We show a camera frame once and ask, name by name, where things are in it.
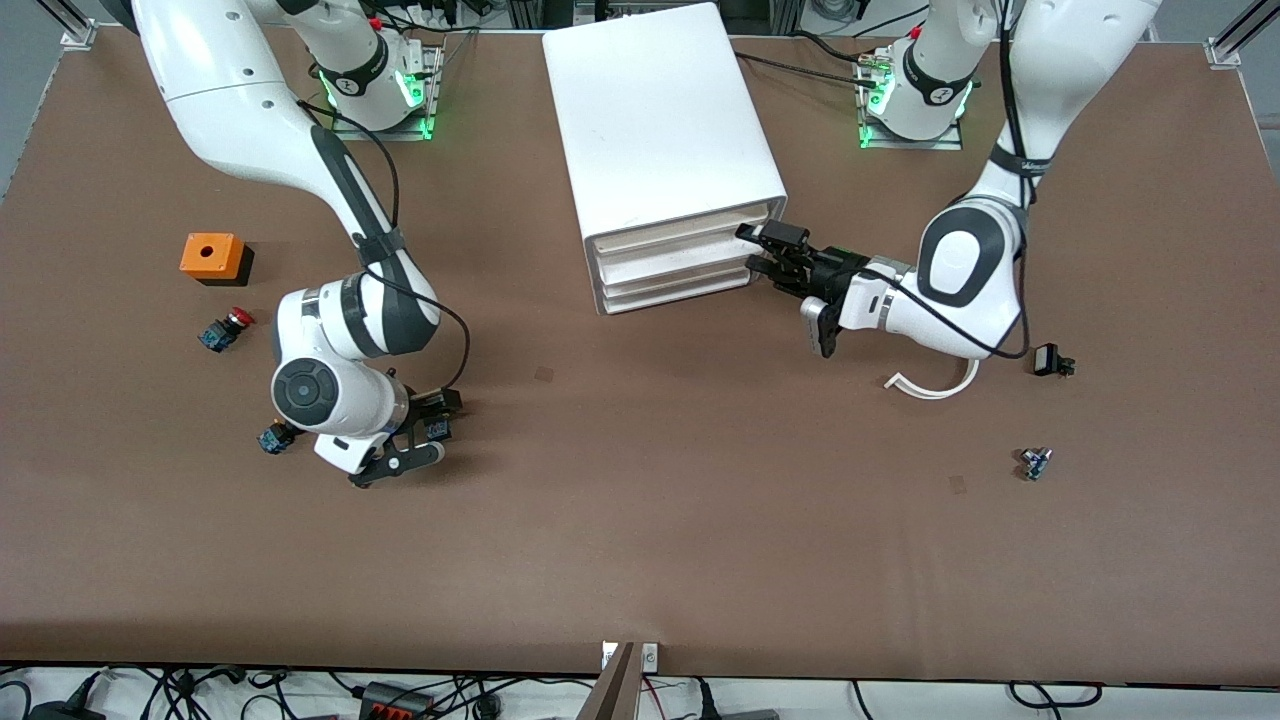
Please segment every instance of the table surface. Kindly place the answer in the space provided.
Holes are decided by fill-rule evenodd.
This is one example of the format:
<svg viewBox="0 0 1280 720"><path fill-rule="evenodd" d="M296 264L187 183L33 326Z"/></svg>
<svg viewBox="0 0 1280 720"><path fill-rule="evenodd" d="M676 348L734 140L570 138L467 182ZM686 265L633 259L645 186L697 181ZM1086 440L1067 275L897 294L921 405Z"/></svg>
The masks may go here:
<svg viewBox="0 0 1280 720"><path fill-rule="evenodd" d="M787 219L865 254L914 259L1002 122L989 82L964 151L859 150L846 87L744 73ZM358 491L257 450L269 327L196 342L352 272L332 213L197 160L134 37L65 56L0 206L0 657L591 671L632 638L668 674L1280 682L1280 192L1198 46L1133 54L1032 214L1033 338L1079 374L991 361L946 402L881 383L955 360L846 333L824 361L764 283L596 316L538 36L472 38L393 152L475 346L447 460ZM251 284L180 274L192 231L250 242ZM460 348L394 365L430 386Z"/></svg>

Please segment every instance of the red wire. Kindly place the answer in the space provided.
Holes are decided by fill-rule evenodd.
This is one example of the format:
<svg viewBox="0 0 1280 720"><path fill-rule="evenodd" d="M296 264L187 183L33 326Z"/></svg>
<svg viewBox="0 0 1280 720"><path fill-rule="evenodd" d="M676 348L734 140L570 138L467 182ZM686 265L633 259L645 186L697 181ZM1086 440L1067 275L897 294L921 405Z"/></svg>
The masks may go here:
<svg viewBox="0 0 1280 720"><path fill-rule="evenodd" d="M662 708L662 701L658 700L658 691L653 687L653 680L645 678L644 684L649 688L649 697L653 698L653 705L658 708L658 716L662 717L662 720L667 720L667 712Z"/></svg>

